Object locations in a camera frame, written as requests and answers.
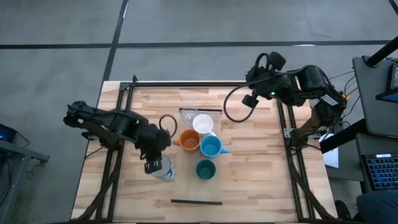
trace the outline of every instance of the keyboard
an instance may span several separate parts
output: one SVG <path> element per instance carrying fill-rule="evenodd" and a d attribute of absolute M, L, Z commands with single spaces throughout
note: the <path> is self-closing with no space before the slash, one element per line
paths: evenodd
<path fill-rule="evenodd" d="M 398 154 L 364 157 L 373 190 L 398 189 Z"/>

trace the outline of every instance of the white paper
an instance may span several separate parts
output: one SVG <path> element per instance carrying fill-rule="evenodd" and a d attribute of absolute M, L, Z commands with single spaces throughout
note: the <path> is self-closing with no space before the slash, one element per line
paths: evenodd
<path fill-rule="evenodd" d="M 326 138 L 325 138 L 325 134 L 324 134 L 319 139 L 319 142 L 321 142 L 321 141 L 323 141 L 323 139 L 327 139 L 333 135 L 334 134 L 328 134 L 328 136 L 326 136 Z M 328 151 L 327 153 L 324 153 L 322 156 L 323 156 L 323 161 L 326 166 L 338 168 L 338 147 L 333 150 Z"/>

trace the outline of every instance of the mug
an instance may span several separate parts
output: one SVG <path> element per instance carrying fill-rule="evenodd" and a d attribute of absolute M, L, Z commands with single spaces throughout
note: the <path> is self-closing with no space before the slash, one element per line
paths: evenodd
<path fill-rule="evenodd" d="M 221 147 L 221 141 L 216 136 L 204 137 L 200 143 L 200 151 L 207 157 L 216 157 L 229 152 L 227 148 Z"/>
<path fill-rule="evenodd" d="M 166 182 L 174 180 L 175 169 L 172 161 L 167 156 L 162 156 L 162 168 L 152 174 L 153 177 Z"/>
<path fill-rule="evenodd" d="M 197 164 L 197 175 L 203 180 L 209 180 L 216 174 L 216 165 L 208 159 L 204 159 Z"/>
<path fill-rule="evenodd" d="M 180 134 L 180 139 L 174 140 L 173 144 L 181 146 L 185 152 L 196 152 L 200 145 L 200 134 L 195 130 L 188 129 Z"/>
<path fill-rule="evenodd" d="M 216 136 L 216 134 L 213 131 L 211 131 L 213 129 L 213 120 L 210 116 L 206 114 L 199 114 L 193 120 L 192 126 L 195 131 L 204 136 L 207 135 Z"/>

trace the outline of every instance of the teal cup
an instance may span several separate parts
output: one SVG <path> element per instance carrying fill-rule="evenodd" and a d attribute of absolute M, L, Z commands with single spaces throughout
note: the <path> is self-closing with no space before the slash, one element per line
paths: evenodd
<path fill-rule="evenodd" d="M 200 151 L 206 157 L 216 157 L 221 153 L 228 153 L 228 149 L 221 147 L 221 141 L 216 136 L 206 136 L 200 142 Z"/>
<path fill-rule="evenodd" d="M 204 159 L 197 164 L 197 175 L 203 180 L 209 180 L 216 174 L 216 165 L 208 159 Z"/>

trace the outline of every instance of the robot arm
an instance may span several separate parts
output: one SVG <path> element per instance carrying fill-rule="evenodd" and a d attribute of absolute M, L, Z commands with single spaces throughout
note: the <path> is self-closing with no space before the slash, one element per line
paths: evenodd
<path fill-rule="evenodd" d="M 123 139 L 134 143 L 141 151 L 140 159 L 146 159 L 145 172 L 150 174 L 162 168 L 162 151 L 171 145 L 170 133 L 132 111 L 104 111 L 88 106 L 83 101 L 68 105 L 63 122 L 73 128 L 81 128 L 98 136 L 102 146 L 114 149 Z"/>
<path fill-rule="evenodd" d="M 267 57 L 265 68 L 259 67 L 263 56 Z M 290 133 L 292 146 L 304 147 L 308 136 L 319 127 L 332 127 L 339 121 L 346 108 L 346 99 L 343 93 L 335 90 L 319 67 L 306 65 L 298 70 L 278 72 L 285 63 L 286 59 L 277 52 L 260 54 L 246 74 L 246 85 L 252 90 L 252 95 L 246 95 L 242 103 L 253 110 L 259 102 L 256 99 L 258 96 L 267 100 L 276 99 L 290 106 L 302 106 L 306 100 L 318 100 L 311 118 Z"/>

